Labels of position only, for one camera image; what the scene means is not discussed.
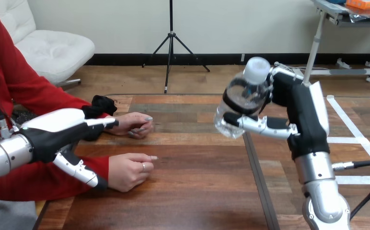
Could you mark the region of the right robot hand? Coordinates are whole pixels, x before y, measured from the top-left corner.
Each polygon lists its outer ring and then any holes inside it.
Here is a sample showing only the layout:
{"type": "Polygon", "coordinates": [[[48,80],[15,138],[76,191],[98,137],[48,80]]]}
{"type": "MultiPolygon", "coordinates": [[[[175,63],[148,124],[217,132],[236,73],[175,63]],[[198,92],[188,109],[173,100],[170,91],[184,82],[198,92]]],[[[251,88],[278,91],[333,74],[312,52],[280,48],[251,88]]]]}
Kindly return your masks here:
{"type": "Polygon", "coordinates": [[[307,86],[302,76],[281,67],[270,68],[257,81],[244,71],[229,83],[218,107],[222,133],[285,139],[293,159],[329,153],[329,119],[320,82],[307,86]]]}

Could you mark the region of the person's hand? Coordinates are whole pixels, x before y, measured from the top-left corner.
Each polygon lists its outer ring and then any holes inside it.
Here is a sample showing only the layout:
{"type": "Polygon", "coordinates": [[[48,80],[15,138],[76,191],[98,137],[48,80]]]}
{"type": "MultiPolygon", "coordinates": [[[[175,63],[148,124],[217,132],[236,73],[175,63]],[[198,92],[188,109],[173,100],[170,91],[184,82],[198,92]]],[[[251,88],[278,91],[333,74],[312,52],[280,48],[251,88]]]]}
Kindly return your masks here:
{"type": "Polygon", "coordinates": [[[109,157],[108,187],[128,192],[145,182],[154,169],[157,156],[144,153],[125,153],[109,157]]]}
{"type": "Polygon", "coordinates": [[[153,118],[149,115],[133,112],[115,116],[118,126],[107,129],[106,132],[116,136],[128,136],[134,139],[143,139],[153,131],[153,118]]]}

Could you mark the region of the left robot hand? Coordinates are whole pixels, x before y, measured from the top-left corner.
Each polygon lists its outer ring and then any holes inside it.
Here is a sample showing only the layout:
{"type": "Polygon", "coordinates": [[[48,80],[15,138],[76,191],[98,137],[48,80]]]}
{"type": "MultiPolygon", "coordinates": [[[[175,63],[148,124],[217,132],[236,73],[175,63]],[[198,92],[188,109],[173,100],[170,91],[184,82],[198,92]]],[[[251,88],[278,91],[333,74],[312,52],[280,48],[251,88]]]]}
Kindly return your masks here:
{"type": "Polygon", "coordinates": [[[94,131],[102,132],[118,124],[115,118],[87,119],[80,109],[64,108],[23,123],[19,133],[33,148],[32,161],[52,162],[82,183],[105,190],[107,181],[75,156],[74,149],[80,140],[94,131]]]}

